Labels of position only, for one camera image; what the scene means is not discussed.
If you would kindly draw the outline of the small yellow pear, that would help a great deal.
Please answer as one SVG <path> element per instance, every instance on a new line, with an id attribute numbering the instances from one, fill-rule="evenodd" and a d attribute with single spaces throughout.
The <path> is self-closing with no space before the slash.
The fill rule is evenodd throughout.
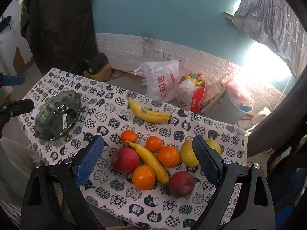
<path id="1" fill-rule="evenodd" d="M 212 140 L 212 139 L 207 140 L 207 144 L 211 149 L 216 150 L 219 153 L 219 155 L 222 154 L 221 147 L 215 140 Z"/>

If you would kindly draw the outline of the dark red apple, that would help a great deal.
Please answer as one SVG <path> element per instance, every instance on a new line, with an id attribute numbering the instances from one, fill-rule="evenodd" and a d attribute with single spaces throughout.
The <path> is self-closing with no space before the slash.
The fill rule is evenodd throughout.
<path id="1" fill-rule="evenodd" d="M 187 171 L 176 172 L 169 179 L 169 191 L 175 197 L 186 197 L 195 186 L 194 177 Z"/>

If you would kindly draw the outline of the bright red apple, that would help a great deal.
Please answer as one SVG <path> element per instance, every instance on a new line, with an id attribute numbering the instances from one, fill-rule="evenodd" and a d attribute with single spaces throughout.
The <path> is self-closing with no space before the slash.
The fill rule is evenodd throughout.
<path id="1" fill-rule="evenodd" d="M 122 147 L 113 153 L 111 165 L 117 172 L 131 173 L 139 165 L 139 156 L 132 148 Z"/>

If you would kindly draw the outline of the large orange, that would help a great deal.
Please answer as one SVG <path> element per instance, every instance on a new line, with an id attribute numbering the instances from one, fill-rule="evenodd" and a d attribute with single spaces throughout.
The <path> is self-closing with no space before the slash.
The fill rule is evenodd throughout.
<path id="1" fill-rule="evenodd" d="M 138 166 L 132 173 L 133 185 L 142 191 L 151 189 L 155 184 L 155 172 L 153 168 L 142 165 Z"/>
<path id="2" fill-rule="evenodd" d="M 158 151 L 157 157 L 160 163 L 167 168 L 173 168 L 181 161 L 179 152 L 172 146 L 163 146 Z"/>

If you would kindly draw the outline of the plain yellow banana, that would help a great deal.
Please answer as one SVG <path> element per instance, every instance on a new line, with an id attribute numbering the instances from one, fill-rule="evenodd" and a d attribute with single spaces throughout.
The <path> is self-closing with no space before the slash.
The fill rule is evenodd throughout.
<path id="1" fill-rule="evenodd" d="M 153 168 L 155 175 L 157 177 L 157 180 L 162 184 L 169 183 L 169 174 L 167 173 L 166 169 L 163 167 L 163 165 L 158 161 L 158 158 L 149 151 L 147 148 L 141 146 L 138 143 L 133 143 L 130 141 L 126 141 L 123 143 L 124 146 L 129 146 L 133 148 L 137 154 L 140 156 L 140 158 L 144 161 L 146 165 Z"/>

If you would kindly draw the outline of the small tangerine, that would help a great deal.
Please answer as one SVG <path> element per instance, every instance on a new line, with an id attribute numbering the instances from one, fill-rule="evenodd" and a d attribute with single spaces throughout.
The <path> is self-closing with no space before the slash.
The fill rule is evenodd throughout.
<path id="1" fill-rule="evenodd" d="M 122 143 L 124 143 L 126 141 L 136 143 L 136 141 L 137 141 L 137 135 L 133 130 L 126 130 L 126 131 L 122 132 L 120 138 L 121 138 Z"/>
<path id="2" fill-rule="evenodd" d="M 150 136 L 146 140 L 146 148 L 151 152 L 158 152 L 162 147 L 162 140 L 157 136 Z"/>

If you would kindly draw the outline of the banana with sticker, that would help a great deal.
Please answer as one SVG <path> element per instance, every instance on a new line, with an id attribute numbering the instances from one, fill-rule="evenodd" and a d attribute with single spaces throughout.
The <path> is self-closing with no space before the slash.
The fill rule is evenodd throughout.
<path id="1" fill-rule="evenodd" d="M 126 99 L 129 103 L 131 112 L 135 116 L 146 122 L 160 124 L 163 122 L 167 122 L 171 119 L 172 115 L 169 112 L 154 112 L 144 107 L 141 107 L 137 103 L 134 103 L 130 96 L 127 96 Z"/>

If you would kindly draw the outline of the cat pattern tablecloth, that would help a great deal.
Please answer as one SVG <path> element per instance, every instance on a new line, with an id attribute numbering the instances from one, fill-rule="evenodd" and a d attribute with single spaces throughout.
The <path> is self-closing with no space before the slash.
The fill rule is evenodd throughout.
<path id="1" fill-rule="evenodd" d="M 61 92 L 81 97 L 75 126 L 59 122 L 55 128 L 69 127 L 61 137 L 44 131 L 38 136 L 35 118 L 47 101 L 58 104 Z M 73 158 L 91 138 L 100 135 L 105 147 L 93 173 L 81 185 L 85 200 L 111 220 L 121 220 L 141 229 L 192 229 L 210 202 L 215 187 L 192 156 L 191 142 L 201 136 L 223 158 L 237 165 L 247 159 L 247 134 L 244 130 L 202 117 L 126 89 L 52 69 L 26 94 L 35 110 L 22 115 L 20 124 L 35 151 L 46 165 Z M 195 185 L 185 197 L 171 194 L 167 184 L 155 180 L 153 186 L 134 184 L 132 175 L 116 170 L 111 162 L 114 153 L 126 141 L 139 163 L 148 170 L 164 172 L 166 177 L 190 174 Z"/>

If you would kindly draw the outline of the green glass bowl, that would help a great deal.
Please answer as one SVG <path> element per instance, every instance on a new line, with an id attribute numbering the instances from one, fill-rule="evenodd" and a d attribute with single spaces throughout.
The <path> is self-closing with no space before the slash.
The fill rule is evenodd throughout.
<path id="1" fill-rule="evenodd" d="M 33 110 L 34 136 L 52 141 L 64 136 L 74 127 L 81 114 L 81 94 L 62 91 L 42 102 Z"/>

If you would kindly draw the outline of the grey green trash bin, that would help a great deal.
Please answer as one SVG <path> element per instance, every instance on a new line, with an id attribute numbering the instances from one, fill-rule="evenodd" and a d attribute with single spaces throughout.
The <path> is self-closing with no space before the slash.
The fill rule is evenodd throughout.
<path id="1" fill-rule="evenodd" d="M 253 105 L 254 99 L 245 86 L 228 85 L 213 118 L 234 125 L 252 111 Z"/>

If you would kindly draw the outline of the red white trash box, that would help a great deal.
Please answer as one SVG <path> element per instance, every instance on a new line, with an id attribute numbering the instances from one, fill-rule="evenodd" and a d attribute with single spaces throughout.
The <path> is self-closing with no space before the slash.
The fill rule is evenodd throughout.
<path id="1" fill-rule="evenodd" d="M 207 83 L 200 73 L 183 75 L 177 84 L 176 101 L 185 111 L 199 113 Z"/>

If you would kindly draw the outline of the dark hanging cloth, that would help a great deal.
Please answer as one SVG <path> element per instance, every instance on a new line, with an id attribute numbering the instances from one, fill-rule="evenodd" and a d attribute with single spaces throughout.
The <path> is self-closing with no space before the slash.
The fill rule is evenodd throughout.
<path id="1" fill-rule="evenodd" d="M 42 74 L 55 67 L 81 75 L 97 55 L 91 0 L 25 0 L 20 34 Z"/>

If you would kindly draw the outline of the black device on wooden box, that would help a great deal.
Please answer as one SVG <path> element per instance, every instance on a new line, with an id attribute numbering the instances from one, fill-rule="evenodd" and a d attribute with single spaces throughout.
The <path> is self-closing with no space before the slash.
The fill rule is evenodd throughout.
<path id="1" fill-rule="evenodd" d="M 112 67 L 104 53 L 98 53 L 93 59 L 85 59 L 83 63 L 85 67 L 83 74 L 86 78 L 105 81 L 112 74 Z"/>

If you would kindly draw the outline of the white plastic shopping bag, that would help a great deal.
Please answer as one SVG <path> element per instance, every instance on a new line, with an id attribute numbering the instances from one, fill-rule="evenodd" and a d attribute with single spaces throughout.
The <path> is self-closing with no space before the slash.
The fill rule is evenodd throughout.
<path id="1" fill-rule="evenodd" d="M 143 62 L 133 74 L 144 77 L 143 85 L 147 86 L 146 95 L 150 99 L 164 103 L 175 99 L 180 79 L 178 60 Z"/>

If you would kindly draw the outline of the grey window curtain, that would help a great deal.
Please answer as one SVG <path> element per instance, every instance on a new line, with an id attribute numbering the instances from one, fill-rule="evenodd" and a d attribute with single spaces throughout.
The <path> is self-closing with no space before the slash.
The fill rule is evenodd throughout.
<path id="1" fill-rule="evenodd" d="M 232 23 L 287 64 L 295 78 L 306 67 L 306 31 L 286 0 L 241 0 Z"/>

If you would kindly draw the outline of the wall power sockets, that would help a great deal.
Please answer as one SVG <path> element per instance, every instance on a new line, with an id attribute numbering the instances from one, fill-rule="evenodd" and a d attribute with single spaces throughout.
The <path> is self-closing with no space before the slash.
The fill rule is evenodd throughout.
<path id="1" fill-rule="evenodd" d="M 176 55 L 174 53 L 170 53 L 169 51 L 163 51 L 151 47 L 143 47 L 143 56 L 158 61 L 178 60 L 180 65 L 185 65 L 186 62 L 186 58 L 184 56 Z"/>

